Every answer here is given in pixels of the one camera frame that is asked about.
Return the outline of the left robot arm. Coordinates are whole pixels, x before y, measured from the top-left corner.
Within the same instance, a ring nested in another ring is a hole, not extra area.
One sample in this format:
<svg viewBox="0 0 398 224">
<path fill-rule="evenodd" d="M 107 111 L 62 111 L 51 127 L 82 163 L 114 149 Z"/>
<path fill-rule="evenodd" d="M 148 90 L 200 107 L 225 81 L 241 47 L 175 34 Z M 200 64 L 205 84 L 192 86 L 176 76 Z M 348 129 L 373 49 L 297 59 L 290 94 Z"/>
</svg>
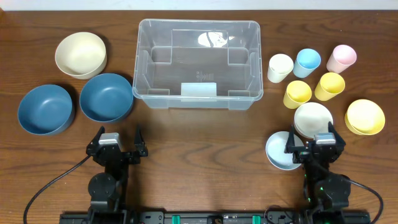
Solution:
<svg viewBox="0 0 398 224">
<path fill-rule="evenodd" d="M 132 151 L 123 152 L 118 133 L 106 133 L 100 127 L 86 147 L 87 155 L 104 167 L 104 172 L 94 175 L 89 184 L 90 207 L 96 211 L 116 212 L 125 206 L 129 166 L 139 164 L 148 156 L 141 130 L 136 129 Z"/>
</svg>

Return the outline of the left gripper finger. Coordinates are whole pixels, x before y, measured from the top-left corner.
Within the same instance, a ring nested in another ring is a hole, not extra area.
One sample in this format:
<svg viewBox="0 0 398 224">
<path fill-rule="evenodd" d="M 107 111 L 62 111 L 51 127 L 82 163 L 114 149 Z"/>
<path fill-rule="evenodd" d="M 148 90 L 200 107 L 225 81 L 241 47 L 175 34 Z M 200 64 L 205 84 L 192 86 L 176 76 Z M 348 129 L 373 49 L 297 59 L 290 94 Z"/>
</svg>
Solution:
<svg viewBox="0 0 398 224">
<path fill-rule="evenodd" d="M 148 149 L 145 144 L 145 141 L 141 134 L 141 129 L 139 126 L 136 127 L 136 133 L 134 137 L 134 146 L 136 151 L 139 153 L 140 157 L 147 157 L 148 156 Z"/>
<path fill-rule="evenodd" d="M 90 141 L 90 143 L 86 147 L 86 154 L 88 156 L 94 156 L 101 148 L 99 144 L 99 140 L 101 135 L 105 132 L 104 126 L 101 126 L 94 138 Z"/>
</svg>

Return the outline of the yellow cup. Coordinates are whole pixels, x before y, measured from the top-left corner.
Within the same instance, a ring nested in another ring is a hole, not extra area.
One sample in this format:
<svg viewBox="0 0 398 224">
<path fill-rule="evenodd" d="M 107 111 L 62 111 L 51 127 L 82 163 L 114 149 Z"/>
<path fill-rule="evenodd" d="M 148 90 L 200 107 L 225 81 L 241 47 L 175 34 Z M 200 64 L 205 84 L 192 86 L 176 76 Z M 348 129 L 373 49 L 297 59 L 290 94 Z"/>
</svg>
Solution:
<svg viewBox="0 0 398 224">
<path fill-rule="evenodd" d="M 324 74 L 315 88 L 315 97 L 321 101 L 328 101 L 345 89 L 344 78 L 337 73 Z"/>
<path fill-rule="evenodd" d="M 310 86 L 300 80 L 295 80 L 287 85 L 283 104 L 289 109 L 296 109 L 308 102 L 312 97 Z"/>
</svg>

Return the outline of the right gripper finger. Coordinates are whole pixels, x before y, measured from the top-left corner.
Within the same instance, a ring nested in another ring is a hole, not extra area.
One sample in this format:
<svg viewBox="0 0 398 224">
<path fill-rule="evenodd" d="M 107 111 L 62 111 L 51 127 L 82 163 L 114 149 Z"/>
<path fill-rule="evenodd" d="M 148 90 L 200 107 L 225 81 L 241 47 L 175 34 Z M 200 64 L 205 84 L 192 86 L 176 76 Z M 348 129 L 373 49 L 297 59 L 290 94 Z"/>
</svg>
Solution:
<svg viewBox="0 0 398 224">
<path fill-rule="evenodd" d="M 328 131 L 330 133 L 333 133 L 333 135 L 335 137 L 337 151 L 338 152 L 343 152 L 344 151 L 344 147 L 346 146 L 346 143 L 343 140 L 343 138 L 336 132 L 334 126 L 332 125 L 332 123 L 330 121 L 328 122 Z"/>
<path fill-rule="evenodd" d="M 303 151 L 303 146 L 296 146 L 295 145 L 295 138 L 294 138 L 295 134 L 294 134 L 294 132 L 295 132 L 295 128 L 294 128 L 293 125 L 291 125 L 291 129 L 289 131 L 287 142 L 286 142 L 286 145 L 285 145 L 285 150 L 284 150 L 284 152 L 286 154 L 293 154 L 293 153 L 296 153 L 296 152 L 302 152 Z"/>
</svg>

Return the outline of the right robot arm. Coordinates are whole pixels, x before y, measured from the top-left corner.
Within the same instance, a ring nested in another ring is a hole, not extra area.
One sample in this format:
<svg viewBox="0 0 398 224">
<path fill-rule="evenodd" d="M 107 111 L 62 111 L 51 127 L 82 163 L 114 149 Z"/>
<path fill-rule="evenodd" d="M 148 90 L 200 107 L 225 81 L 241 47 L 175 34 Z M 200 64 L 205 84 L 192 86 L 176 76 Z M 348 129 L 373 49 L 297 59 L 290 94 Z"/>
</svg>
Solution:
<svg viewBox="0 0 398 224">
<path fill-rule="evenodd" d="M 340 210 L 349 205 L 350 183 L 339 174 L 329 171 L 346 146 L 343 138 L 328 123 L 328 131 L 318 133 L 306 146 L 296 146 L 295 128 L 291 127 L 284 152 L 292 154 L 294 164 L 305 169 L 305 193 L 310 202 L 310 213 Z"/>
</svg>

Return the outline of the cream small bowl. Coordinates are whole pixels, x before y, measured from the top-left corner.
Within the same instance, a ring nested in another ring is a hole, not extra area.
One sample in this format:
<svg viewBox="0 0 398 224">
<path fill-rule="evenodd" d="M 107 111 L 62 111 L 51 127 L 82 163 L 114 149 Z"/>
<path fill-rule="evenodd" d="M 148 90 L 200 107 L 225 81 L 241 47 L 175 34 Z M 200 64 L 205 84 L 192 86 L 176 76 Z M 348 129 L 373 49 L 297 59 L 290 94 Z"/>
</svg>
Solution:
<svg viewBox="0 0 398 224">
<path fill-rule="evenodd" d="M 330 111 L 315 102 L 304 103 L 294 114 L 294 127 L 303 137 L 312 139 L 319 133 L 328 132 L 328 123 L 333 124 Z"/>
</svg>

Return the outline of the pink cup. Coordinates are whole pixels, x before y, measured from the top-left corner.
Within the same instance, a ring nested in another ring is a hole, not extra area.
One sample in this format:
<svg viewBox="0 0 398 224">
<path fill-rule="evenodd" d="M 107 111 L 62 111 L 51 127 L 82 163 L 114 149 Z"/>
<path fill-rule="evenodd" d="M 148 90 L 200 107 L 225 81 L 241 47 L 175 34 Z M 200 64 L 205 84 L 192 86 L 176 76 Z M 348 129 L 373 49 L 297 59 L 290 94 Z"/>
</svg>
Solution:
<svg viewBox="0 0 398 224">
<path fill-rule="evenodd" d="M 338 45 L 326 64 L 329 72 L 341 73 L 354 64 L 357 60 L 356 51 L 349 45 Z"/>
</svg>

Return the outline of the light blue small bowl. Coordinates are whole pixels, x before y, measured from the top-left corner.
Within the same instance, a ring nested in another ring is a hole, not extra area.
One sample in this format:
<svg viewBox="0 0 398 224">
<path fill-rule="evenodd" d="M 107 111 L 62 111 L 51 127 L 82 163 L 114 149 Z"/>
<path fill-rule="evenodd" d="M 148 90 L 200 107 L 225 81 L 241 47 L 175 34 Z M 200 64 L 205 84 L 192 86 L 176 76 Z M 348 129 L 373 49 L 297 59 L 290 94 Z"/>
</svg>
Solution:
<svg viewBox="0 0 398 224">
<path fill-rule="evenodd" d="M 273 166 L 281 170 L 294 170 L 301 166 L 301 164 L 293 163 L 293 154 L 284 152 L 288 136 L 288 131 L 276 132 L 268 138 L 265 146 L 268 160 Z"/>
</svg>

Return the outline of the yellow small bowl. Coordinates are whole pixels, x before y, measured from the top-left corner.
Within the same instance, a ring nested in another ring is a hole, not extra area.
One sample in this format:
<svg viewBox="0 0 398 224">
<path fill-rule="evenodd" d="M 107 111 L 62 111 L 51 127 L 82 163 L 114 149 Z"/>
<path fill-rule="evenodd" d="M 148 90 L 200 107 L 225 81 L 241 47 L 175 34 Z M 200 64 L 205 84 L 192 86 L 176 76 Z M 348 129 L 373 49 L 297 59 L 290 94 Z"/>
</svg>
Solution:
<svg viewBox="0 0 398 224">
<path fill-rule="evenodd" d="M 345 114 L 347 128 L 357 135 L 375 135 L 386 123 L 383 110 L 375 102 L 360 99 L 352 102 Z"/>
</svg>

